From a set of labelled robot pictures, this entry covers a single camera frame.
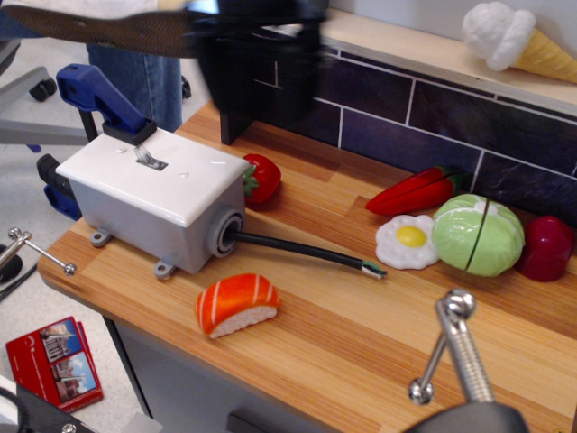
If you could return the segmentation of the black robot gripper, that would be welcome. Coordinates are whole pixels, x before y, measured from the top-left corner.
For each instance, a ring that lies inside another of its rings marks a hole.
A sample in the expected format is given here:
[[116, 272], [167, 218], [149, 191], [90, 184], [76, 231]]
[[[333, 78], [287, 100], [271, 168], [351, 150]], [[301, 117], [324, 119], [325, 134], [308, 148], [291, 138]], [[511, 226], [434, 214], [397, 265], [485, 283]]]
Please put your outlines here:
[[296, 122], [314, 104], [326, 1], [192, 1], [186, 38], [226, 115]]

